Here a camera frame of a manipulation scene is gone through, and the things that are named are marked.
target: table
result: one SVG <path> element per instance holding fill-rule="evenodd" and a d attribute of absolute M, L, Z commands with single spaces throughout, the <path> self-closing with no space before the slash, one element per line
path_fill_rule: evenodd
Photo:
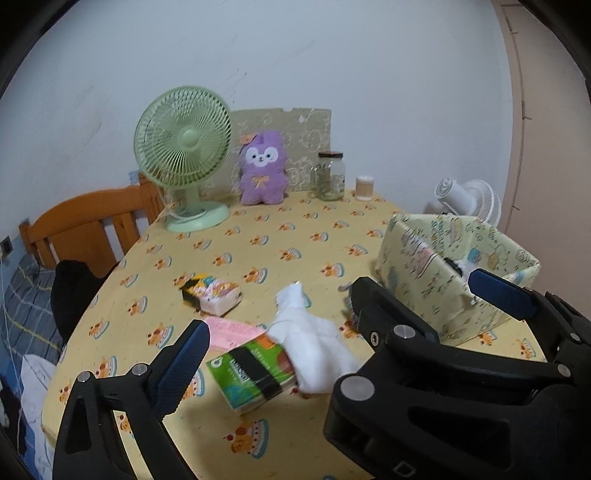
<path fill-rule="evenodd" d="M 48 390 L 42 424 L 52 443 L 80 371 L 121 375 L 136 363 L 150 363 L 199 318 L 178 290 L 190 274 L 211 273 L 238 282 L 244 299 L 228 318 L 252 325 L 268 325 L 275 314 L 275 294 L 299 280 L 310 311 L 335 322 L 361 361 L 369 358 L 371 348 L 349 327 L 344 286 L 372 275 L 396 205 L 381 198 L 359 202 L 350 193 L 325 203 L 308 192 L 294 192 L 281 205 L 235 203 L 231 209 L 223 224 L 191 234 L 168 232 L 157 221 L 109 276 L 64 349 Z M 527 325 L 516 320 L 463 347 L 543 360 Z M 206 360 L 216 356 L 210 350 Z M 369 479 L 325 441 L 328 401 L 328 395 L 304 398 L 285 391 L 239 417 L 203 365 L 164 424 L 200 480 Z M 116 420 L 138 478 L 151 478 L 124 413 L 116 413 Z"/>

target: snack package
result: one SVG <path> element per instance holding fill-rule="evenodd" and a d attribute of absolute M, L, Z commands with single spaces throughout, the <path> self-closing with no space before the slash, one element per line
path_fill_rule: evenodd
<path fill-rule="evenodd" d="M 204 313 L 221 316 L 242 300 L 237 283 L 203 273 L 191 277 L 181 287 L 183 300 Z"/>
<path fill-rule="evenodd" d="M 266 333 L 210 360 L 207 367 L 239 414 L 254 410 L 296 383 L 287 353 Z"/>

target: wall switch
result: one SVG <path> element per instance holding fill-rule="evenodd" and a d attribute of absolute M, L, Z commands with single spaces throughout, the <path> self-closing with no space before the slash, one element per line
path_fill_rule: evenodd
<path fill-rule="evenodd" d="M 0 257 L 6 258 L 12 252 L 12 250 L 12 242 L 8 236 L 0 242 Z"/>

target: green desk fan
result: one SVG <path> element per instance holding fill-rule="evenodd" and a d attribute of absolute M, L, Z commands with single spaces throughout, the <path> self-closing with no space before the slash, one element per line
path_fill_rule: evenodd
<path fill-rule="evenodd" d="M 226 205 L 199 199 L 197 182 L 221 166 L 231 136 L 228 106 L 205 88 L 169 90 L 143 113 L 135 129 L 135 159 L 165 189 L 168 230 L 203 230 L 228 218 Z"/>

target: wooden headboard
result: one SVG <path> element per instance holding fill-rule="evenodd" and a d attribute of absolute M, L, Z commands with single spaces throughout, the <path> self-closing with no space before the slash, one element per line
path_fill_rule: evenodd
<path fill-rule="evenodd" d="M 94 275 L 103 277 L 116 263 L 103 221 L 112 220 L 121 249 L 127 253 L 139 239 L 134 212 L 144 210 L 153 223 L 162 209 L 158 187 L 140 174 L 139 186 L 74 197 L 49 209 L 32 225 L 21 223 L 19 230 L 27 251 L 44 267 L 55 268 L 60 260 L 81 260 Z"/>

